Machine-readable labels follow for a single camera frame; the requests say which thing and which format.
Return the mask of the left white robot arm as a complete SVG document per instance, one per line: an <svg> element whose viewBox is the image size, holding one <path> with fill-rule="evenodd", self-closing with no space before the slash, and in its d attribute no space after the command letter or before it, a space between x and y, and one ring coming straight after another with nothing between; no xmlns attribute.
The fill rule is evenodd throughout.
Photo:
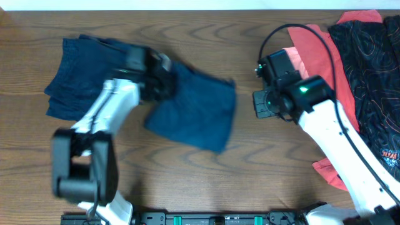
<svg viewBox="0 0 400 225"><path fill-rule="evenodd" d="M113 139L141 101L174 95L170 69L116 69L88 112L71 128L59 128L52 140L52 192L86 210L81 224L137 224L133 205L118 191Z"/></svg>

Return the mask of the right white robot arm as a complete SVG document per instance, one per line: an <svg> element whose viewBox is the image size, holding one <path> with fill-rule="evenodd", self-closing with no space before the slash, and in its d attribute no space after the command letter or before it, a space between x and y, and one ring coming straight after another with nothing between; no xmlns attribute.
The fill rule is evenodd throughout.
<svg viewBox="0 0 400 225"><path fill-rule="evenodd" d="M253 93L258 118L294 121L315 141L345 184L354 209L317 204L296 224L399 224L399 182L378 162L320 76L265 82Z"/></svg>

